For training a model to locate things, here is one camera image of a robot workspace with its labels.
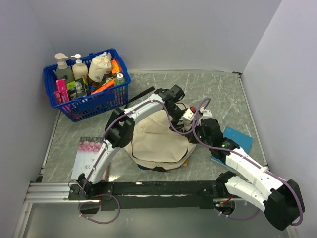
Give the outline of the beige canvas backpack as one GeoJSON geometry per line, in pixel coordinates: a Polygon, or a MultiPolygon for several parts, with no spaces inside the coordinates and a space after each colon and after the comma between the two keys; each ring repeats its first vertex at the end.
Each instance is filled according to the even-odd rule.
{"type": "MultiPolygon", "coordinates": [[[[180,109],[189,108],[176,104],[180,109]]],[[[160,110],[135,125],[133,139],[124,149],[137,165],[166,172],[181,167],[194,151],[196,145],[186,136],[172,130],[166,111],[160,110]]]]}

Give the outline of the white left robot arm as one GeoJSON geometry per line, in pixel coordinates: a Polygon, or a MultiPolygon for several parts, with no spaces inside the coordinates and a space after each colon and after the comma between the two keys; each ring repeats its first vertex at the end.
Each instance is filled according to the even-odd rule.
{"type": "Polygon", "coordinates": [[[101,182],[103,172],[114,158],[115,154],[133,139],[134,127],[147,116],[165,110],[170,127],[175,132],[186,135],[190,132],[183,132],[182,127],[177,124],[185,113],[176,103],[185,96],[184,91],[174,85],[171,89],[157,89],[143,102],[125,109],[115,109],[106,125],[102,136],[102,146],[97,158],[88,175],[81,174],[77,183],[80,186],[80,193],[86,199],[93,199],[98,193],[97,183],[101,182]]]}

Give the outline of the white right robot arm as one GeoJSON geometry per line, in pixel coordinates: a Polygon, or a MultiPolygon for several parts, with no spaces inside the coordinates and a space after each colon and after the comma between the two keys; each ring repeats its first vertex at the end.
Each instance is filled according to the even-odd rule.
{"type": "Polygon", "coordinates": [[[303,222],[305,206],[299,185],[285,180],[252,159],[235,141],[224,137],[214,118],[185,119],[184,131],[233,169],[218,177],[217,194],[236,195],[264,212],[278,230],[303,222]]]}

